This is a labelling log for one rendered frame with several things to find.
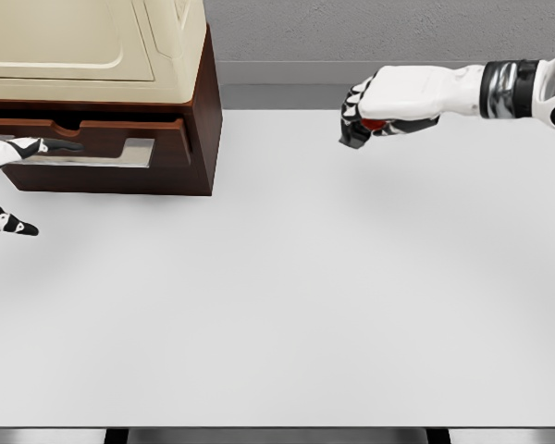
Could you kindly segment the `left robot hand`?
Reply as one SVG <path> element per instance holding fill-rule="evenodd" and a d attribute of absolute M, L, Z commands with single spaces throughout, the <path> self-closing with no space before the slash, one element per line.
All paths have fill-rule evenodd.
<path fill-rule="evenodd" d="M 36 154 L 48 153 L 55 150 L 82 151 L 80 143 L 48 138 L 14 138 L 0 140 L 0 169 L 4 166 L 27 159 Z M 37 236 L 39 230 L 32 224 L 19 220 L 0 206 L 0 231 L 25 236 Z"/>

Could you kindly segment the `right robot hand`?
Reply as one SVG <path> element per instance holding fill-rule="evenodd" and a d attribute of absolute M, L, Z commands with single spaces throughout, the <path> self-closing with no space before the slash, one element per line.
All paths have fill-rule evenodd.
<path fill-rule="evenodd" d="M 442 114 L 441 99 L 453 76 L 450 68 L 436 66 L 385 66 L 351 86 L 340 108 L 339 142 L 362 148 L 373 137 L 416 133 L 435 127 Z M 387 120 L 372 132 L 363 118 Z"/>

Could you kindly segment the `brown drawer with silver handle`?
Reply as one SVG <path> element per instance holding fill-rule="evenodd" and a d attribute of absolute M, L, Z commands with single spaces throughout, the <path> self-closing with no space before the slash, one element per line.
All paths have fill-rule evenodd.
<path fill-rule="evenodd" d="M 83 120 L 75 130 L 49 119 L 0 118 L 0 140 L 41 137 L 79 143 L 80 152 L 37 154 L 19 166 L 42 167 L 187 167 L 191 149 L 183 120 L 171 122 Z"/>

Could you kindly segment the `brown cabinet with cream top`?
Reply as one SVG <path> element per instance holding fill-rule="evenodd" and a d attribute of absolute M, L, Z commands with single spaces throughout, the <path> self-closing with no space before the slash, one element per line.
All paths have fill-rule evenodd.
<path fill-rule="evenodd" d="M 186 167 L 4 171 L 22 191 L 209 195 L 222 106 L 204 0 L 0 0 L 0 118 L 180 118 Z"/>

